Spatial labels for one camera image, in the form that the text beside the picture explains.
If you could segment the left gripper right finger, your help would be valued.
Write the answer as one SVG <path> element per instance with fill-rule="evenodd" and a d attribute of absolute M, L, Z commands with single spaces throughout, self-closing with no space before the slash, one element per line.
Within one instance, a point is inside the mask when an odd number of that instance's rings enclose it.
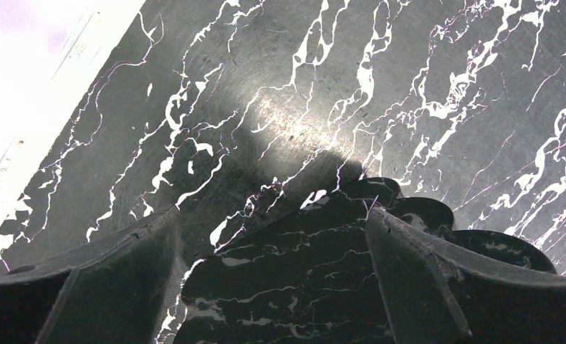
<path fill-rule="evenodd" d="M 370 211 L 366 242 L 396 343 L 566 343 L 566 277 Z"/>

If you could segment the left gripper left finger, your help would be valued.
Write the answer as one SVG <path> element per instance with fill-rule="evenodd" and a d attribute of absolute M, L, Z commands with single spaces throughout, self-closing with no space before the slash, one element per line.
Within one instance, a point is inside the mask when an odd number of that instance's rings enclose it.
<path fill-rule="evenodd" d="M 177 211 L 0 274 L 0 343 L 149 343 L 181 247 Z"/>

